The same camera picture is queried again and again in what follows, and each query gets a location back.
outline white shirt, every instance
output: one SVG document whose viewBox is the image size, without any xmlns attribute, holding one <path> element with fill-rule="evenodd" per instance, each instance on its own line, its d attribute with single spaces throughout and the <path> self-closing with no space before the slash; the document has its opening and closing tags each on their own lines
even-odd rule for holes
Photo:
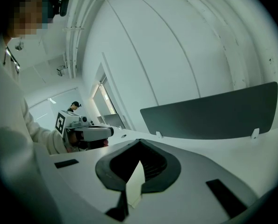
<svg viewBox="0 0 278 224">
<path fill-rule="evenodd" d="M 0 36 L 0 129 L 18 132 L 28 145 L 34 142 L 46 146 L 49 154 L 66 153 L 61 136 L 34 122 L 19 85 L 19 74 Z"/>
</svg>

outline window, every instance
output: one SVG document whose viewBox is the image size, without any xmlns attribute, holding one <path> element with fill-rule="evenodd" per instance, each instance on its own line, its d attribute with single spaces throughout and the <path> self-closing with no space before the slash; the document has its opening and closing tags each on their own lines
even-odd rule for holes
<svg viewBox="0 0 278 224">
<path fill-rule="evenodd" d="M 105 87 L 101 84 L 99 86 L 99 88 L 100 88 L 100 92 L 101 92 L 103 98 L 105 99 L 106 105 L 109 108 L 111 114 L 116 114 L 116 110 L 115 110 L 111 100 L 109 99 L 109 96 L 107 95 L 107 91 L 106 91 Z"/>
</svg>

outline white curved wall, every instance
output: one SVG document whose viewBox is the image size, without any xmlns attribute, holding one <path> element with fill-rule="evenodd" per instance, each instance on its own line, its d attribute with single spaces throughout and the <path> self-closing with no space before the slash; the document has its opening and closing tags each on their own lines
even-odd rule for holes
<svg viewBox="0 0 278 224">
<path fill-rule="evenodd" d="M 100 63 L 123 115 L 143 132 L 142 108 L 234 89 L 219 36 L 186 0 L 106 0 L 84 56 L 89 90 Z"/>
</svg>

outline person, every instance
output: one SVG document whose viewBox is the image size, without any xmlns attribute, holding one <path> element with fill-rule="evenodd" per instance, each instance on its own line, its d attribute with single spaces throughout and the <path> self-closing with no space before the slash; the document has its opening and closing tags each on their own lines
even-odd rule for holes
<svg viewBox="0 0 278 224">
<path fill-rule="evenodd" d="M 77 110 L 82 105 L 78 103 L 78 101 L 74 101 L 71 106 L 68 108 L 67 111 L 73 112 L 74 110 Z"/>
<path fill-rule="evenodd" d="M 58 14 L 58 0 L 14 0 L 8 11 L 7 27 L 0 35 L 0 129 L 22 134 L 27 145 L 45 145 L 49 154 L 67 153 L 61 136 L 34 122 L 19 84 L 19 64 L 7 48 L 12 38 L 35 34 Z M 78 142 L 76 134 L 70 143 Z"/>
</svg>

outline dark gray panel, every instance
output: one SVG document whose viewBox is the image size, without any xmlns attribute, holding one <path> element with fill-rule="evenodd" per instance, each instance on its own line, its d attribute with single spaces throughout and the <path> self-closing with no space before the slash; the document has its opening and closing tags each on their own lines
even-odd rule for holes
<svg viewBox="0 0 278 224">
<path fill-rule="evenodd" d="M 106 124 L 110 126 L 115 126 L 115 127 L 122 127 L 125 129 L 125 126 L 119 116 L 119 114 L 110 114 L 110 115 L 104 115 L 103 119 Z"/>
<path fill-rule="evenodd" d="M 102 117 L 101 116 L 98 116 L 97 117 L 98 121 L 101 123 L 101 124 L 104 124 L 105 122 L 103 121 Z"/>
<path fill-rule="evenodd" d="M 183 139 L 232 139 L 271 129 L 278 84 L 271 82 L 219 95 L 141 110 L 151 134 Z"/>
</svg>

